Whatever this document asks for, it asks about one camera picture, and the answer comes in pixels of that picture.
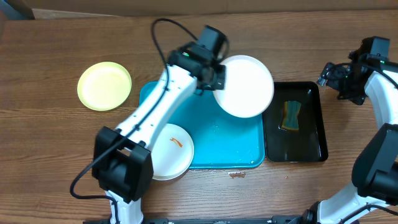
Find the yellow plate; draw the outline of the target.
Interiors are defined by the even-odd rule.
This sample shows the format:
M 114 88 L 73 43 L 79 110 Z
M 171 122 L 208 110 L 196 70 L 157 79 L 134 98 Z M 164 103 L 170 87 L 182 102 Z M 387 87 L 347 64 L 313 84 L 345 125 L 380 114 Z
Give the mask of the yellow plate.
M 100 62 L 87 68 L 77 84 L 79 100 L 95 111 L 109 111 L 123 104 L 132 90 L 129 72 L 115 62 Z

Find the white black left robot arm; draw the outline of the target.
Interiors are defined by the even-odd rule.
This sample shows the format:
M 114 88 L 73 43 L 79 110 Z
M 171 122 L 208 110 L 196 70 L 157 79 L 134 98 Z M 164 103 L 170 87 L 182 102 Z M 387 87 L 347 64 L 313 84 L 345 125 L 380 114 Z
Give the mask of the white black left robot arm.
M 105 191 L 107 223 L 142 223 L 141 197 L 154 175 L 151 150 L 174 111 L 196 90 L 222 90 L 227 55 L 218 44 L 198 40 L 171 51 L 152 93 L 116 129 L 103 127 L 95 138 L 89 168 Z

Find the green yellow sponge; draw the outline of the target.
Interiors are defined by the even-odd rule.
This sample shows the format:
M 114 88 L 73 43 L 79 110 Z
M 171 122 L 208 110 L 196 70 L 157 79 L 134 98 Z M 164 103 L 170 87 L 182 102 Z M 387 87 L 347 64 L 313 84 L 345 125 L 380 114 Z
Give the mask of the green yellow sponge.
M 301 103 L 298 101 L 285 101 L 282 113 L 281 128 L 288 131 L 298 131 Z

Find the white plate with red ring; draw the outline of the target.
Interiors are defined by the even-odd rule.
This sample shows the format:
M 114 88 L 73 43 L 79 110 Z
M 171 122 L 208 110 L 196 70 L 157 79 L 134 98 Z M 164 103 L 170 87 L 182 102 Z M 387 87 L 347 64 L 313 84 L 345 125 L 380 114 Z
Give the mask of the white plate with red ring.
M 274 95 L 270 71 L 258 59 L 247 55 L 228 57 L 224 88 L 213 95 L 220 107 L 239 118 L 252 118 L 266 110 Z

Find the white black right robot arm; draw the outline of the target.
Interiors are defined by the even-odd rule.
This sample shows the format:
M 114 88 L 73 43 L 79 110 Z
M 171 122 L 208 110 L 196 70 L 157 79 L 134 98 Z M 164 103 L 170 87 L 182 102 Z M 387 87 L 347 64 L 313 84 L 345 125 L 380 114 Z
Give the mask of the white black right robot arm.
M 314 203 L 292 223 L 356 223 L 375 210 L 397 215 L 397 64 L 385 53 L 349 55 L 350 63 L 326 65 L 319 84 L 344 100 L 368 97 L 379 128 L 354 163 L 351 183 Z

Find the white plate with orange streak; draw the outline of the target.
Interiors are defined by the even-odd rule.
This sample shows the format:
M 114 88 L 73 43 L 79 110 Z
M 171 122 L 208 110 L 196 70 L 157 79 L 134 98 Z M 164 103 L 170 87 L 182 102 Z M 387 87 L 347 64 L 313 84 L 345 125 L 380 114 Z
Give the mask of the white plate with orange streak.
M 175 124 L 166 124 L 151 152 L 154 180 L 171 180 L 190 167 L 194 144 L 190 135 Z

